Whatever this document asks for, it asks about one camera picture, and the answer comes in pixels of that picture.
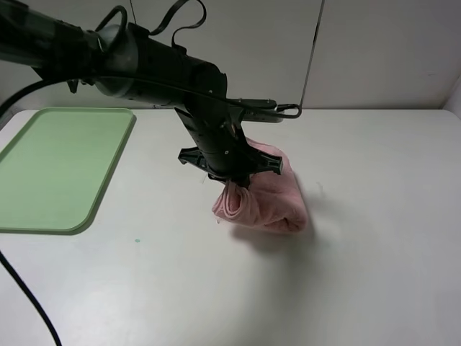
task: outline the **green tray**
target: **green tray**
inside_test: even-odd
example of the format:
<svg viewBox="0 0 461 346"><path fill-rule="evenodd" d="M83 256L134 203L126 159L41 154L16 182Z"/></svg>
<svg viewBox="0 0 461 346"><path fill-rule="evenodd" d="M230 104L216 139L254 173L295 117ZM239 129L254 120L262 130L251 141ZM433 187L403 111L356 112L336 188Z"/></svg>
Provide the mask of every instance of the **green tray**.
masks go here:
<svg viewBox="0 0 461 346"><path fill-rule="evenodd" d="M45 108L0 153L0 232L77 234L135 123L130 110Z"/></svg>

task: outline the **black cable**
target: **black cable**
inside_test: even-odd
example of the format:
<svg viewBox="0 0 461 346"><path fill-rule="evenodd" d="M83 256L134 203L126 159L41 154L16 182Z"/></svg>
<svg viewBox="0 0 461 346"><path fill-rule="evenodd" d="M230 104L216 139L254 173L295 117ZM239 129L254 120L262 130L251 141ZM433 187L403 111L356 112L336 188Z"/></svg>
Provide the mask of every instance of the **black cable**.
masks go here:
<svg viewBox="0 0 461 346"><path fill-rule="evenodd" d="M34 294L30 291L30 289L27 287L24 281L22 281L19 274L16 272L16 270L14 270L12 265L9 264L8 260L1 253L1 251L0 251L0 263L5 267L6 271L11 275L11 277L16 282L16 284L21 288L22 292L24 292L26 297L29 299L29 301L32 303L32 305L37 310L40 317L42 317L43 321L46 324L46 327L48 328L48 330L51 333L51 336L53 337L53 340L55 341L56 346L62 346L61 341L59 339L59 335L56 332L56 329L53 326L53 323L51 323L51 320L48 318L48 315L46 314L45 310L43 310L42 306L40 305L40 303L38 302Z"/></svg>
<svg viewBox="0 0 461 346"><path fill-rule="evenodd" d="M19 90L16 94L13 94L10 98L8 98L0 106L0 119L3 116L3 114L12 105L14 105L21 98L27 96L28 94L30 94L30 93L32 93L34 91L37 91L39 89L48 87L50 85L63 83L65 81L73 81L73 80L76 80L76 79L97 79L97 78L137 79L138 81L144 81L144 82L147 82L147 83L157 84L157 85L160 85L162 87L171 88L171 89L179 90L179 91L182 91L182 92L188 92L190 94L195 94L197 96L206 97L208 99L214 99L214 100L217 100L217 101L221 101L221 102L227 103L228 105L233 105L233 106L236 106L236 107L240 107L240 108L243 108L245 110L250 110L252 112L255 112L256 114L266 115L266 116L269 116L269 117L277 117L277 118L282 118L282 119L296 119L296 118L300 117L301 112L303 111L301 109L300 105L292 105L293 108L297 109L297 113L295 115L280 114L280 113L277 113L277 112L272 112L272 111L268 111L268 110L262 110L262 109L259 109L257 107L252 107L252 106L246 105L246 104L244 104L242 102L227 99L225 97L217 96L215 94L211 94L211 93L208 93L208 92L202 92L201 90L198 90L198 89L193 89L193 88L189 88L187 86L182 86L181 84L176 84L174 82L163 81L161 79L155 79L155 78L152 78L150 76L144 76L142 74L134 74L134 73L129 73L129 72L101 71L99 73L89 74L87 76L67 76L67 77L62 77L62 78L59 78L59 79L38 81L38 82L36 82L34 84L26 86L24 89Z"/></svg>
<svg viewBox="0 0 461 346"><path fill-rule="evenodd" d="M176 3L174 3L174 5L170 7L168 12L165 14L165 17L162 19L160 25L155 30L151 31L150 36L156 36L162 33L166 29L166 27L168 27L168 25L170 24L170 21L173 19L176 12L178 12L178 10L181 7L183 7L183 5L186 4L188 1L189 0L176 1ZM193 25L186 26L186 27L180 27L179 29L176 29L173 33L173 37L171 38L172 47L177 47L177 44L174 42L174 36L176 35L178 31L183 30L183 29L196 29L202 26L203 23L205 23L205 20L207 19L207 8L205 7L205 5L203 4L201 0L197 0L197 1L200 3L200 5L202 5L202 10L203 10L202 19L200 19L197 23Z"/></svg>
<svg viewBox="0 0 461 346"><path fill-rule="evenodd" d="M283 112L284 110L295 110L298 108L298 105L295 103L287 103L283 105L277 105L277 111Z"/></svg>
<svg viewBox="0 0 461 346"><path fill-rule="evenodd" d="M123 35L125 34L126 28L127 28L127 23L128 23L128 13L125 7L123 6L116 6L112 9L111 12L99 23L99 25L96 28L96 32L100 31L103 29L107 23L115 17L117 13L120 13L122 16L122 19L120 21L120 26L118 28L117 34L115 34L114 39L112 42L109 44L109 47L104 51L104 56L109 56L110 53L112 53L117 46L122 42Z"/></svg>
<svg viewBox="0 0 461 346"><path fill-rule="evenodd" d="M186 26L183 26L183 27L180 27L178 29L176 29L174 32L173 32L173 36L171 36L171 46L173 48L177 48L178 45L176 44L176 42L174 42L174 38L176 37L176 34L181 31L181 30L184 30L184 29L197 29L198 27L201 27L203 23L205 23L205 20L207 20L207 8L205 7L205 5L202 3L202 0L197 0L200 5L202 5L202 10L203 10L203 14L202 14L202 18L195 24L193 25L186 25Z"/></svg>

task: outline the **table surface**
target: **table surface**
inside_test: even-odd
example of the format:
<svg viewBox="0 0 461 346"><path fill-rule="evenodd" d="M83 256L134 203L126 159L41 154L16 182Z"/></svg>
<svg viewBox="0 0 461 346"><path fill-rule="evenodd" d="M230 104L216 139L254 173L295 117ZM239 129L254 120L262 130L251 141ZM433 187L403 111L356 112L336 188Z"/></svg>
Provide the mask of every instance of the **table surface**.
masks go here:
<svg viewBox="0 0 461 346"><path fill-rule="evenodd" d="M33 113L10 121L0 148ZM313 238L218 223L210 209L223 186L177 161L193 142L174 112L135 114L89 229L0 234L65 346L461 344L452 113L309 110L244 124L289 156ZM0 345L53 344L4 270L0 302Z"/></svg>

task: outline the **folded cloth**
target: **folded cloth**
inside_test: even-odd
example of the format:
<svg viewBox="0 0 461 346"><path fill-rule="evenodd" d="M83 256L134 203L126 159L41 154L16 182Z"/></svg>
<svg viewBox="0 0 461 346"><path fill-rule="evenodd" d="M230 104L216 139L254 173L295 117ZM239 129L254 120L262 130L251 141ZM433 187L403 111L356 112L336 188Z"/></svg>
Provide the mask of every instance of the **folded cloth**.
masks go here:
<svg viewBox="0 0 461 346"><path fill-rule="evenodd" d="M273 146L249 138L247 141L258 150L281 156L282 174L253 174L248 189L227 181L212 208L213 213L224 220L253 229L276 233L302 231L308 223L308 212L287 156Z"/></svg>

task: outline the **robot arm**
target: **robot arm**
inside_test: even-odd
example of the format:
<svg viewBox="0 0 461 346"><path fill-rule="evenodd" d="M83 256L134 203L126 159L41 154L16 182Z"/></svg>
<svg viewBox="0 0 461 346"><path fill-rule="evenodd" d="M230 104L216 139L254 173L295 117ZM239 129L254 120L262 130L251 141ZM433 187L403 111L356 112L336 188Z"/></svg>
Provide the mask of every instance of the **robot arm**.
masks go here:
<svg viewBox="0 0 461 346"><path fill-rule="evenodd" d="M185 2L178 0L176 10ZM120 25L106 26L118 13L122 15ZM206 171L211 179L232 180L248 187L250 174L265 171L280 174L282 159L250 147L241 127L242 120L281 119L282 114L277 116L275 110L277 104L271 100L245 100L238 107L237 100L226 99L227 77L217 66L188 56L185 48L174 41L172 47L155 41L152 34L127 23L127 12L121 6L116 6L96 31L83 31L34 12L16 0L0 0L1 60L31 66L44 80L111 73L133 76L81 81L112 97L174 107L197 145L182 149L180 162ZM149 76L161 83L136 76ZM71 92L77 91L78 82L78 79L68 82Z"/></svg>

